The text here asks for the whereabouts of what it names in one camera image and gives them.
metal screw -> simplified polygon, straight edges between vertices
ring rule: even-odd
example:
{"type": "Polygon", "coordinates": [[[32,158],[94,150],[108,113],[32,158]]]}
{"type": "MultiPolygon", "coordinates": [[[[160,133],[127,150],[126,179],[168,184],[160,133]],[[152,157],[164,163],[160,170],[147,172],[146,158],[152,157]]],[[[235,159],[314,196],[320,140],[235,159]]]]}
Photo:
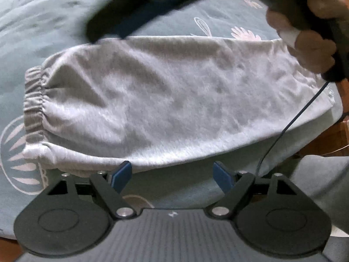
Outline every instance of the metal screw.
{"type": "Polygon", "coordinates": [[[214,207],[212,209],[212,213],[214,215],[219,215],[219,216],[221,216],[221,215],[228,215],[229,214],[229,209],[226,208],[226,207],[214,207]]]}
{"type": "Polygon", "coordinates": [[[119,208],[116,211],[116,214],[119,217],[123,217],[123,218],[130,217],[130,216],[133,215],[133,213],[134,213],[134,211],[131,208],[128,208],[128,207],[119,208]]]}

bedsheet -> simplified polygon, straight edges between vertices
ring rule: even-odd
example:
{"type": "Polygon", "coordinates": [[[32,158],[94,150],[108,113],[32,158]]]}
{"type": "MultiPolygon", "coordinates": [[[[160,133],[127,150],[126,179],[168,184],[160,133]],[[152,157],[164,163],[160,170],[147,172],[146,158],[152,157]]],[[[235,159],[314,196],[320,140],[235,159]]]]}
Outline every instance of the bedsheet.
{"type": "MultiPolygon", "coordinates": [[[[104,0],[0,0],[0,236],[14,238],[17,214],[49,183],[38,164],[28,164],[21,154],[24,72],[48,56],[85,42],[82,25],[104,0]]],[[[265,21],[266,7],[257,0],[202,0],[181,11],[160,17],[135,35],[220,36],[241,40],[278,38],[265,21]]],[[[314,121],[287,133],[263,165],[267,172],[331,126],[341,116],[342,105],[335,86],[334,107],[314,121]]],[[[214,160],[231,169],[253,170],[272,139],[202,161],[150,171],[134,177],[125,189],[130,200],[163,207],[199,206],[213,202],[220,190],[211,179],[214,160]],[[143,194],[141,189],[148,188],[143,194]]]]}

white bandage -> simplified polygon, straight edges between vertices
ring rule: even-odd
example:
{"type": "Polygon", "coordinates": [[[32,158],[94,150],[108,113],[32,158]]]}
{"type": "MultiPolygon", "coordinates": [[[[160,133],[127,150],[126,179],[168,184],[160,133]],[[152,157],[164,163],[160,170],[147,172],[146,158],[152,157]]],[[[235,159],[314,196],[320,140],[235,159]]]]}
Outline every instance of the white bandage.
{"type": "Polygon", "coordinates": [[[279,36],[282,38],[282,40],[292,48],[295,47],[296,40],[298,35],[300,34],[300,30],[296,28],[288,29],[288,30],[281,30],[279,32],[279,36]]]}

floral pattern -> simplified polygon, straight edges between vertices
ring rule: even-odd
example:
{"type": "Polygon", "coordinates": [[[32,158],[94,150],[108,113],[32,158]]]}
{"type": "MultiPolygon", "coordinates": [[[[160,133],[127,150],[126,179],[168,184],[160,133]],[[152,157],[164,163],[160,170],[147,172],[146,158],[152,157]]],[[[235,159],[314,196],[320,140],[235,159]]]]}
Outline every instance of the floral pattern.
{"type": "Polygon", "coordinates": [[[198,27],[199,27],[207,36],[212,37],[212,33],[211,33],[211,31],[210,31],[210,28],[208,27],[207,23],[206,23],[204,20],[202,20],[202,19],[200,19],[200,18],[198,18],[198,17],[195,17],[195,18],[194,18],[194,21],[195,21],[195,23],[198,25],[198,27]]]}
{"type": "Polygon", "coordinates": [[[260,41],[262,40],[259,35],[254,35],[252,31],[245,30],[244,28],[235,28],[231,29],[233,32],[231,35],[239,40],[250,40],[250,41],[260,41]]]}
{"type": "Polygon", "coordinates": [[[23,116],[11,121],[0,135],[0,169],[17,191],[37,195],[47,185],[46,171],[39,164],[24,160],[22,151],[26,144],[23,116]]]}
{"type": "Polygon", "coordinates": [[[253,8],[255,8],[255,9],[262,9],[263,7],[260,5],[260,4],[258,4],[258,3],[256,3],[256,2],[253,2],[253,1],[251,1],[251,0],[243,0],[247,5],[249,5],[250,7],[253,7],[253,8]]]}

black handle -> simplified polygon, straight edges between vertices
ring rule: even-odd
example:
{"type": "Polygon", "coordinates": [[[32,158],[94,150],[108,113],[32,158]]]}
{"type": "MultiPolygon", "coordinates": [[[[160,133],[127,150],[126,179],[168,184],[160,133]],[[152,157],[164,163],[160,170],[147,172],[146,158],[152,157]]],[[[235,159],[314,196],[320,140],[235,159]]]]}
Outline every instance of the black handle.
{"type": "Polygon", "coordinates": [[[337,52],[333,55],[336,64],[322,74],[322,78],[330,82],[339,82],[344,78],[349,78],[349,36],[346,36],[341,30],[338,20],[316,17],[308,8],[307,0],[260,1],[270,9],[287,16],[297,29],[311,29],[318,32],[322,38],[333,40],[337,45],[337,52]]]}

